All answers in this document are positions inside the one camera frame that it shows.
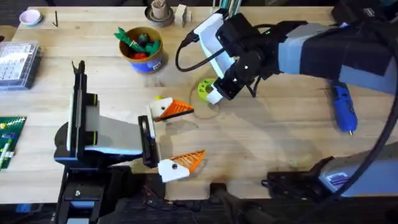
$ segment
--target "green lego plate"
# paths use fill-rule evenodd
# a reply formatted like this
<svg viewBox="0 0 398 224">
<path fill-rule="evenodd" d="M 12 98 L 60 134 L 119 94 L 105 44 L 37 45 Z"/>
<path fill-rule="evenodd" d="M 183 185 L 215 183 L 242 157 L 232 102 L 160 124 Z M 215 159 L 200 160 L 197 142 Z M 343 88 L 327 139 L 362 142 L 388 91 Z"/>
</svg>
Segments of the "green lego plate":
<svg viewBox="0 0 398 224">
<path fill-rule="evenodd" d="M 0 117 L 0 170 L 7 169 L 24 127 L 26 117 Z M 13 133 L 14 139 L 3 138 L 3 135 Z"/>
</svg>

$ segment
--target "orange and white object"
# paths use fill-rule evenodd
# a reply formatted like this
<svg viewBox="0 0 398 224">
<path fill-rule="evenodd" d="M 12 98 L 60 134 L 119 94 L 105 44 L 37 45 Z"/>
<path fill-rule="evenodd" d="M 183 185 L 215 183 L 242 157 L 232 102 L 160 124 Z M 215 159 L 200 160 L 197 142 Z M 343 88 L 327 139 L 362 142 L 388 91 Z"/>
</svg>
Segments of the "orange and white object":
<svg viewBox="0 0 398 224">
<path fill-rule="evenodd" d="M 198 167 L 204 155 L 205 150 L 201 150 L 159 161 L 157 167 L 163 183 L 189 177 Z"/>
<path fill-rule="evenodd" d="M 156 141 L 154 123 L 169 118 L 181 116 L 193 112 L 193 106 L 173 98 L 157 97 L 157 100 L 147 105 L 147 117 L 149 132 L 152 139 Z M 157 165 L 163 183 L 189 177 L 200 164 L 205 151 L 197 151 L 182 156 L 175 156 L 170 159 L 162 159 L 160 145 L 157 145 L 159 163 Z"/>
<path fill-rule="evenodd" d="M 193 106 L 180 100 L 174 100 L 169 97 L 153 101 L 147 105 L 147 115 L 148 118 L 151 118 L 148 119 L 150 136 L 153 139 L 156 138 L 154 121 L 164 121 L 189 113 L 193 113 Z"/>
</svg>

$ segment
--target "blue tool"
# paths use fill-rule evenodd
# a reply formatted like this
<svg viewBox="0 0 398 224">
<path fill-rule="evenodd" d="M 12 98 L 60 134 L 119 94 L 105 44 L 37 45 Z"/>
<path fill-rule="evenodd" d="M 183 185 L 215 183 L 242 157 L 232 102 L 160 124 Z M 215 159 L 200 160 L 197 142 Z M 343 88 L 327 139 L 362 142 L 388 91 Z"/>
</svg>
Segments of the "blue tool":
<svg viewBox="0 0 398 224">
<path fill-rule="evenodd" d="M 353 100 L 351 99 L 347 85 L 339 81 L 329 82 L 337 126 L 342 132 L 348 132 L 352 136 L 356 130 L 358 118 L 356 117 Z"/>
</svg>

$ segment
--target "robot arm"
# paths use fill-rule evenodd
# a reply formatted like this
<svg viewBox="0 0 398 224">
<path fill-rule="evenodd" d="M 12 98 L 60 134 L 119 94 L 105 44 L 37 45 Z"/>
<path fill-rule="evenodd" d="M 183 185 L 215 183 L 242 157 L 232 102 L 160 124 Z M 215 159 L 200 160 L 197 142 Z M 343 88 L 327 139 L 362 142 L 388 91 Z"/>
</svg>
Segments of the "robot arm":
<svg viewBox="0 0 398 224">
<path fill-rule="evenodd" d="M 232 100 L 245 86 L 255 96 L 257 84 L 253 90 L 250 86 L 256 77 L 259 82 L 281 72 L 395 92 L 396 62 L 366 27 L 283 21 L 260 33 L 261 26 L 252 26 L 242 14 L 223 18 L 216 12 L 193 31 L 206 56 L 225 50 L 210 61 L 218 75 L 208 95 L 213 104 L 222 97 Z"/>
</svg>

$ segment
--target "green toy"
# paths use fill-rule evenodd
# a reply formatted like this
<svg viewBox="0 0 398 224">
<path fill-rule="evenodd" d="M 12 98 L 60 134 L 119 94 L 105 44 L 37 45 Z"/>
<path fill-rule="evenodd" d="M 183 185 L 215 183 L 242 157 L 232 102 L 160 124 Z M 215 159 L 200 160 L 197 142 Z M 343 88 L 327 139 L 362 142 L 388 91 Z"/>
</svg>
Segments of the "green toy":
<svg viewBox="0 0 398 224">
<path fill-rule="evenodd" d="M 134 49 L 137 53 L 144 53 L 146 52 L 143 47 L 141 47 L 135 40 L 130 40 L 130 38 L 126 35 L 126 31 L 124 29 L 118 27 L 119 33 L 114 34 L 114 36 L 119 39 L 120 41 L 123 41 L 126 43 L 129 47 Z"/>
<path fill-rule="evenodd" d="M 153 55 L 156 53 L 157 50 L 159 50 L 160 47 L 160 40 L 155 40 L 153 44 L 147 44 L 145 46 L 145 51 L 149 53 L 149 56 Z"/>
<path fill-rule="evenodd" d="M 207 95 L 209 95 L 209 93 L 212 91 L 213 87 L 211 87 L 211 84 L 213 84 L 214 82 L 214 78 L 207 78 L 200 82 L 198 85 L 198 96 L 206 103 L 209 103 L 209 100 L 207 100 Z"/>
</svg>

